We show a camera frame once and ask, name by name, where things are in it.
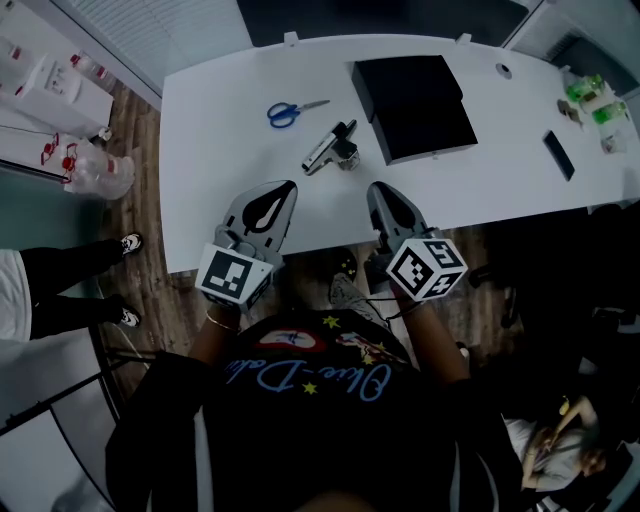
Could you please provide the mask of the green drink bottle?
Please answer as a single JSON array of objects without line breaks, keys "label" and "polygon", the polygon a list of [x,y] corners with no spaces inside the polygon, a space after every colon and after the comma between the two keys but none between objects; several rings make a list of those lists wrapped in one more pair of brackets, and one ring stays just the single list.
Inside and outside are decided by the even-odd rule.
[{"label": "green drink bottle", "polygon": [[591,116],[596,124],[604,125],[605,123],[612,120],[626,117],[627,106],[622,101],[614,101],[598,109],[595,109],[591,113]]},{"label": "green drink bottle", "polygon": [[589,75],[573,81],[566,87],[568,98],[579,103],[581,98],[591,91],[603,91],[606,83],[599,74]]}]

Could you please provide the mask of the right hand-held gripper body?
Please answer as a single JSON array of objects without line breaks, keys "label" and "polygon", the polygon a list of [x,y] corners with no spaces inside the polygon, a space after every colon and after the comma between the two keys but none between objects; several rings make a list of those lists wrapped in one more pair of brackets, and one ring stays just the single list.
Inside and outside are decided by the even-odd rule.
[{"label": "right hand-held gripper body", "polygon": [[467,270],[453,241],[434,229],[407,238],[395,252],[377,251],[364,263],[372,294],[395,284],[415,302],[445,297]]}]

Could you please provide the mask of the black smartphone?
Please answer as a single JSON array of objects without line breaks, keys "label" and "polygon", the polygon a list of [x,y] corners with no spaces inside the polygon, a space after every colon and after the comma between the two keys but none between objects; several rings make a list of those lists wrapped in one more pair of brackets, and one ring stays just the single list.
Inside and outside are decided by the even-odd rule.
[{"label": "black smartphone", "polygon": [[543,143],[559,167],[564,179],[569,182],[574,176],[575,167],[553,131],[549,130],[544,135]]}]

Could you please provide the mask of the long black desk divider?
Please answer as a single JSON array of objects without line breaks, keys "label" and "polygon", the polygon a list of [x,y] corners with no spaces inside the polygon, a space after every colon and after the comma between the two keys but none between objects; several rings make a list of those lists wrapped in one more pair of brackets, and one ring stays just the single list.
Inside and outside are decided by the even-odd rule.
[{"label": "long black desk divider", "polygon": [[529,10],[512,0],[237,0],[251,42],[344,35],[416,35],[498,47]]}]

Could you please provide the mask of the black office chair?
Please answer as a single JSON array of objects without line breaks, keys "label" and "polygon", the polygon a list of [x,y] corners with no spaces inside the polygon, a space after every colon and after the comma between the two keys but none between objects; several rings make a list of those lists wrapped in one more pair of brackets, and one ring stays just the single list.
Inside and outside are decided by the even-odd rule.
[{"label": "black office chair", "polygon": [[523,217],[490,226],[489,262],[471,274],[515,293],[524,334],[479,376],[505,414],[585,394],[614,409],[640,385],[640,201]]}]

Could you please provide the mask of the person's left forearm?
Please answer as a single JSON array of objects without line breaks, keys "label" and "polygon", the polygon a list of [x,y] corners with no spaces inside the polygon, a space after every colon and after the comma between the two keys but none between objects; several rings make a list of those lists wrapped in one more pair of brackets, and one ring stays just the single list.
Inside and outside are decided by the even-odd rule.
[{"label": "person's left forearm", "polygon": [[206,311],[200,331],[189,351],[189,357],[215,366],[237,340],[241,313],[213,302]]}]

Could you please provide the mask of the black metal frame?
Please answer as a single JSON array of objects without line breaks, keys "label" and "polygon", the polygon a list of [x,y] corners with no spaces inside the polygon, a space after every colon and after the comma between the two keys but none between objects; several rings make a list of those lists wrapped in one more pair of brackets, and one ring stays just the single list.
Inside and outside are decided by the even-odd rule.
[{"label": "black metal frame", "polygon": [[0,512],[115,512],[105,448],[136,361],[97,329],[0,347]]}]

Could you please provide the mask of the black marker pen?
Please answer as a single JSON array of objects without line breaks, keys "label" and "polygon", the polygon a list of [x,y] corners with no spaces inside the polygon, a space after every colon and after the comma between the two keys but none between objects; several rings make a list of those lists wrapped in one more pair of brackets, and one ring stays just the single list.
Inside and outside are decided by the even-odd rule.
[{"label": "black marker pen", "polygon": [[351,143],[350,138],[357,128],[357,121],[355,119],[345,123],[338,122],[329,132],[329,144],[335,146],[336,144]]}]

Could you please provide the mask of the white water dispenser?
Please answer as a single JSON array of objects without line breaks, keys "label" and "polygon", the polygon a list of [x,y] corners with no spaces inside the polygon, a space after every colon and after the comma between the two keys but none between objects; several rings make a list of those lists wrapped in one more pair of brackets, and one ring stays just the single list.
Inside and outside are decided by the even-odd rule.
[{"label": "white water dispenser", "polygon": [[90,139],[109,127],[113,96],[49,54],[14,97],[23,114],[76,137]]}]

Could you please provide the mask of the silver stapler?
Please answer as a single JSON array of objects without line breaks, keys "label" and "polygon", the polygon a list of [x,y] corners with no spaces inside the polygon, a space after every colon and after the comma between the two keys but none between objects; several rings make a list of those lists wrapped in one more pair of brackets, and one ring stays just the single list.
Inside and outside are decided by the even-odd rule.
[{"label": "silver stapler", "polygon": [[327,134],[301,163],[303,173],[311,176],[329,164],[343,171],[353,170],[360,162],[357,146],[345,136]]}]

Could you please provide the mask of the person's right forearm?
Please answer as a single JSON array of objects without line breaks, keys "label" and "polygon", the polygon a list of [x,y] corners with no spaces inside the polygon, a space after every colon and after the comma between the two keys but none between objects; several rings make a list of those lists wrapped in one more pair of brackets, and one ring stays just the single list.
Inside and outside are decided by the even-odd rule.
[{"label": "person's right forearm", "polygon": [[470,371],[453,336],[429,302],[397,298],[417,362],[441,386],[468,380]]}]

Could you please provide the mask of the blue-handled scissors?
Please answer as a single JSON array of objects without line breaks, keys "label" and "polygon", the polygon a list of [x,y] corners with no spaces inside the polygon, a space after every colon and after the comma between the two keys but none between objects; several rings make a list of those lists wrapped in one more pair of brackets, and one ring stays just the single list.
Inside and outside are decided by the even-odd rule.
[{"label": "blue-handled scissors", "polygon": [[284,129],[293,125],[296,119],[305,111],[329,104],[329,100],[319,100],[303,105],[279,102],[267,110],[267,118],[271,127]]}]

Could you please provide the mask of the person's grey shoe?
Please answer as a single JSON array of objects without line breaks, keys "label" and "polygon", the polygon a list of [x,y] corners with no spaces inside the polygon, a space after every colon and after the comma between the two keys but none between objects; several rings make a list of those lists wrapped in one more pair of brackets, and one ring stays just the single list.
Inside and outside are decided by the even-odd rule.
[{"label": "person's grey shoe", "polygon": [[367,301],[365,295],[346,274],[339,272],[333,276],[328,297],[329,304],[334,310],[350,310],[367,321],[386,330],[390,329],[378,310]]}]

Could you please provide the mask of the black box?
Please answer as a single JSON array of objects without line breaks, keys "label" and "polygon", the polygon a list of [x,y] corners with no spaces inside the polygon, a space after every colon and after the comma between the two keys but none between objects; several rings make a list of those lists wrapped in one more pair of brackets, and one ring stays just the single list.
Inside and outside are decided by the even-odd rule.
[{"label": "black box", "polygon": [[478,143],[443,56],[357,61],[351,78],[388,165]]}]

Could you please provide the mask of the clear water jug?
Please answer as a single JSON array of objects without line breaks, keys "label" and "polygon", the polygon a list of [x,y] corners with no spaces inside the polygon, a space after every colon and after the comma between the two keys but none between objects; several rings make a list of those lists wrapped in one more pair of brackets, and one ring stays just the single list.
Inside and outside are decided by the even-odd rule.
[{"label": "clear water jug", "polygon": [[69,134],[55,133],[44,145],[40,153],[43,170],[60,176],[73,173],[80,168],[94,172],[112,172],[114,164],[101,148],[87,139]]},{"label": "clear water jug", "polygon": [[94,195],[105,200],[122,198],[135,181],[134,160],[130,156],[116,157],[106,153],[114,164],[112,172],[77,169],[64,175],[64,190],[75,194]]}]

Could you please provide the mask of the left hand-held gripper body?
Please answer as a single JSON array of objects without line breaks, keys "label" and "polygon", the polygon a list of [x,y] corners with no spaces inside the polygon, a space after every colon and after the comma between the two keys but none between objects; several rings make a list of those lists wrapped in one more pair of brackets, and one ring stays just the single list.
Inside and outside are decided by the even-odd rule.
[{"label": "left hand-held gripper body", "polygon": [[195,287],[212,302],[248,313],[283,266],[282,240],[269,232],[217,226],[214,241],[204,247]]}]

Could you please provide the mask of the red-labelled water jug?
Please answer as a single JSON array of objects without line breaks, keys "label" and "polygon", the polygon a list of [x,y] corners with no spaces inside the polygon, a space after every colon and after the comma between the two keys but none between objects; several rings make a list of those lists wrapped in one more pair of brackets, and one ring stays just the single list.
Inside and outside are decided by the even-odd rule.
[{"label": "red-labelled water jug", "polygon": [[111,93],[116,85],[116,77],[104,66],[81,51],[70,58],[72,67],[92,83],[96,84],[107,93]]}]

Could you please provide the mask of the clear glass cup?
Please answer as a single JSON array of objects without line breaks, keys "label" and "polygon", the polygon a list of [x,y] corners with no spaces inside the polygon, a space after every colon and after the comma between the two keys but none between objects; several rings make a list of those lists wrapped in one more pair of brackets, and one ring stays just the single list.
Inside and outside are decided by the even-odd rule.
[{"label": "clear glass cup", "polygon": [[627,151],[625,134],[618,128],[602,128],[600,145],[605,154],[622,154]]}]

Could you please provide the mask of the person's dark patterned shoe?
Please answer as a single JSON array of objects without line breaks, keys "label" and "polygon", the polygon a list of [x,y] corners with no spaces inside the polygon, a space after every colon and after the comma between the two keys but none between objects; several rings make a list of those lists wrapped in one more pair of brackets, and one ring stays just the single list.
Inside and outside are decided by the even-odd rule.
[{"label": "person's dark patterned shoe", "polygon": [[358,262],[353,252],[347,247],[334,248],[331,252],[331,272],[333,275],[345,275],[354,281],[358,272]]}]

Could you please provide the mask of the small brown object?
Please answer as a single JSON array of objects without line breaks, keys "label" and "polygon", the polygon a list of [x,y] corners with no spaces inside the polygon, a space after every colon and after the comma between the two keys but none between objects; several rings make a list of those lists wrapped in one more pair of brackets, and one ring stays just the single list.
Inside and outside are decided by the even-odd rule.
[{"label": "small brown object", "polygon": [[573,123],[578,124],[580,127],[583,126],[583,122],[579,116],[578,111],[573,108],[567,101],[565,100],[558,100],[557,101],[557,108],[559,113],[566,117],[567,119],[571,120]]}]

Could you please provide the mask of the person's black printed shirt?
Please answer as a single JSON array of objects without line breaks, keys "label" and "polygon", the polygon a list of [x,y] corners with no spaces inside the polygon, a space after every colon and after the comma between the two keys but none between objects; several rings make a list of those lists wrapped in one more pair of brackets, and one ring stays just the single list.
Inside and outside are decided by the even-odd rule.
[{"label": "person's black printed shirt", "polygon": [[215,365],[151,364],[106,447],[117,512],[516,512],[522,469],[470,379],[441,386],[349,310],[266,318]]}]

